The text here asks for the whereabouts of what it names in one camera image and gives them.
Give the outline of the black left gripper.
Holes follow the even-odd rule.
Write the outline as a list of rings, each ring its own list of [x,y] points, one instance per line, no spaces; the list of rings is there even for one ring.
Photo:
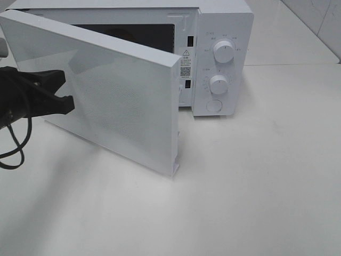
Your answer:
[[[29,116],[66,115],[73,111],[73,96],[55,96],[65,82],[62,70],[22,72],[14,67],[2,67],[1,128]]]

